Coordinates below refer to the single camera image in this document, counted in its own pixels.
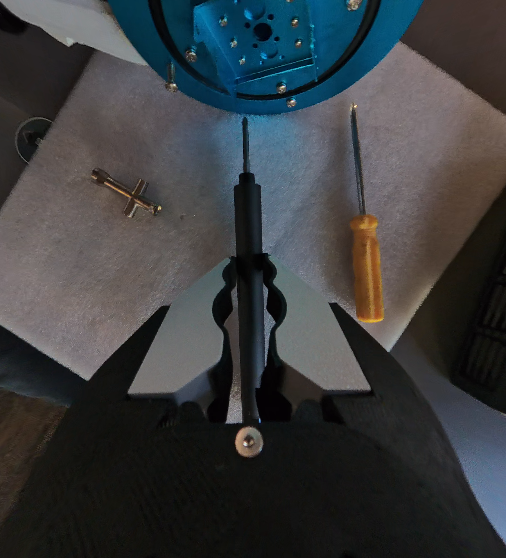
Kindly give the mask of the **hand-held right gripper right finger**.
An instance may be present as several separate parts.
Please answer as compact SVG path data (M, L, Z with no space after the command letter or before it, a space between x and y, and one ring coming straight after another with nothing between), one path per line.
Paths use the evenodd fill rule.
M264 255L263 282L274 324L257 388L260 420L289 421L305 401L370 394L326 298L271 255Z

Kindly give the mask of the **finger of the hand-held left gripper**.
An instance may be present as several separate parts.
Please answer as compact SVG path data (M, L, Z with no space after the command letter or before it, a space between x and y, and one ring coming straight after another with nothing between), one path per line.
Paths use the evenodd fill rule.
M81 44L147 66L128 40L107 1L1 1L23 21L71 46Z

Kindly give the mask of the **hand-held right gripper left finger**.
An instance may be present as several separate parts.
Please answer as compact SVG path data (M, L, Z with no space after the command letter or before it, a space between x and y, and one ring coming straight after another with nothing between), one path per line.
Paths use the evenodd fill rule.
M132 381L132 398L199 405L210 422L226 422L233 359L226 322L234 309L235 258L224 259L170 305Z

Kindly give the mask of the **yellow-handled screwdriver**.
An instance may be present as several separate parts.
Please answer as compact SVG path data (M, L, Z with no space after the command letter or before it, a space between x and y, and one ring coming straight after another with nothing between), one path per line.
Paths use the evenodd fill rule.
M350 122L359 207L359 214L352 218L349 224L353 233L352 256L356 316L363 323L379 323L384 319L384 305L380 244L377 239L378 220L366 211L356 104L351 105Z

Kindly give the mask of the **blue round metal turntable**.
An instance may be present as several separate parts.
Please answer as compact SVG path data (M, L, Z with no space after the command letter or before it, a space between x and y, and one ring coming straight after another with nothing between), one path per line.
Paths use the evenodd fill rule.
M324 102L369 73L423 1L109 1L122 32L187 96L246 115Z

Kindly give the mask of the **white foam sheet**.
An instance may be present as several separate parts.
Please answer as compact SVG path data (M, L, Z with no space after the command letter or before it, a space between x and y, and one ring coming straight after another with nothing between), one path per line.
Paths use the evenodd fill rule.
M354 315L349 108L378 219L386 349L506 185L506 116L403 44L311 108L248 117L264 251ZM241 115L92 55L0 211L0 325L84 378L161 305L234 253ZM162 210L124 216L93 169Z

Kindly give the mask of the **metal cross wrench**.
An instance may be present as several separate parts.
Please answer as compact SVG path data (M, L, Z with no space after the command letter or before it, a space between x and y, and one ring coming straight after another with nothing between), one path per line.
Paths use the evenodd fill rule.
M135 187L131 189L111 177L103 169L93 169L90 177L95 184L125 198L124 216L127 218L133 218L138 210L142 210L152 216L158 215L162 210L160 204L153 202L145 196L149 184L143 179L138 179Z

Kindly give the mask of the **person's jeans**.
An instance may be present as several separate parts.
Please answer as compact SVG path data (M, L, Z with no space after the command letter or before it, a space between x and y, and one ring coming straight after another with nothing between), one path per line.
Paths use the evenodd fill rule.
M87 381L0 326L0 389L70 406Z

